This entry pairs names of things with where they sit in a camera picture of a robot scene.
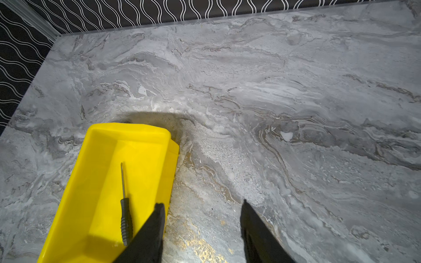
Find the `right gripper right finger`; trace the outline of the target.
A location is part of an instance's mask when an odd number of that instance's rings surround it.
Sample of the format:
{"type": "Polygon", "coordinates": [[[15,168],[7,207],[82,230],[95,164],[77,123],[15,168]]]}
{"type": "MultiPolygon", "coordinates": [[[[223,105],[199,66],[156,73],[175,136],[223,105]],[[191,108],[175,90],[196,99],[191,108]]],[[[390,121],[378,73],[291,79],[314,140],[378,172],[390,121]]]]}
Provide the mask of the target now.
{"type": "Polygon", "coordinates": [[[248,263],[295,263],[246,200],[241,208],[240,225],[248,263]]]}

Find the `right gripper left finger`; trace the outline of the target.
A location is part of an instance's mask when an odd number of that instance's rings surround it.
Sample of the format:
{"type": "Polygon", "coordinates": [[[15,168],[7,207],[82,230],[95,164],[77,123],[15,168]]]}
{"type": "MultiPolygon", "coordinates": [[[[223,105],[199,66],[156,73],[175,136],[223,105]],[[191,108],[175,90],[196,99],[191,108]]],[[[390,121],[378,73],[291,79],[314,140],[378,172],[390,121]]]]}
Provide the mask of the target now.
{"type": "Polygon", "coordinates": [[[164,204],[157,203],[145,224],[114,263],[161,263],[165,222],[164,204]]]}

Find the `black screwdriver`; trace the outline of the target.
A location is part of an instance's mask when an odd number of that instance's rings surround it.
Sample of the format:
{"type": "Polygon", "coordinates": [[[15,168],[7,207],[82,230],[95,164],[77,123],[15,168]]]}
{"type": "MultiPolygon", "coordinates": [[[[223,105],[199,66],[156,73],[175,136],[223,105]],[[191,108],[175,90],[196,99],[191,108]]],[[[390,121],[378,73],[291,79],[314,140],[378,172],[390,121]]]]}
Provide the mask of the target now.
{"type": "Polygon", "coordinates": [[[125,168],[124,163],[121,163],[121,179],[122,179],[122,193],[123,199],[121,199],[121,235],[124,246],[128,246],[133,239],[133,223],[132,216],[130,213],[129,198],[126,195],[126,184],[125,184],[125,168]]]}

